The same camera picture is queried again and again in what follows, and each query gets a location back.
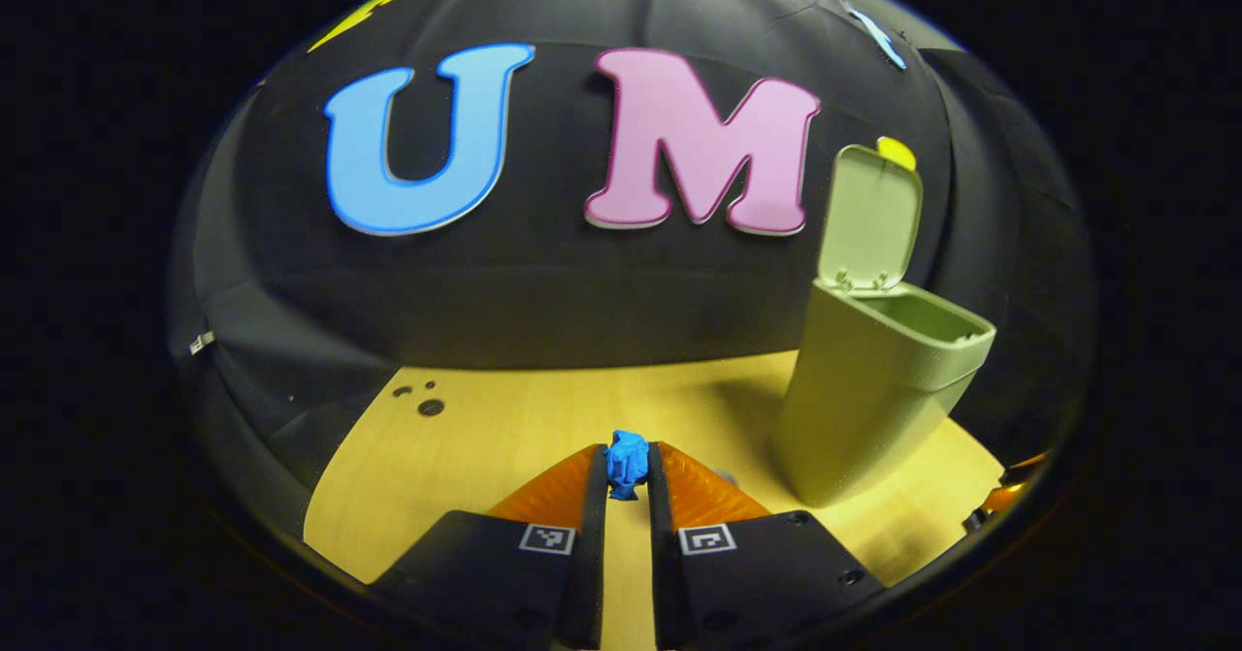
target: table surface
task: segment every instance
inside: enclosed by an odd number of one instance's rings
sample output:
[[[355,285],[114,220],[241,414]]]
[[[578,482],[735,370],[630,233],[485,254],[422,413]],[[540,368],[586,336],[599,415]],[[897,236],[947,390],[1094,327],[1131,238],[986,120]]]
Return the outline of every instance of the table surface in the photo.
[[[796,358],[790,350],[642,368],[402,368],[324,471],[303,539],[371,583],[445,512],[483,513],[570,453],[611,442],[616,429],[668,442],[732,475],[773,513],[802,509],[766,451]],[[401,388],[410,390],[394,395]],[[422,416],[417,407],[428,399],[441,400],[443,411]],[[845,502],[806,508],[886,585],[960,539],[963,519],[1004,471],[941,416],[891,478]],[[607,501],[605,650],[655,649],[646,489],[638,496]]]

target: blue letter u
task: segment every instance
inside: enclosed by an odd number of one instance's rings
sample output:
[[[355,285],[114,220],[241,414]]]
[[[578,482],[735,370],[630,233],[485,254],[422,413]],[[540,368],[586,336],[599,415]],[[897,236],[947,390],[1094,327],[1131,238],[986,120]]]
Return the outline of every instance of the blue letter u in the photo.
[[[364,234],[417,234],[458,219],[487,198],[504,165],[509,82],[530,62],[529,45],[488,45],[458,51],[436,73],[455,83],[448,163],[428,179],[399,179],[388,162],[392,97],[412,68],[388,68],[338,91],[324,114],[328,195],[343,222]]]

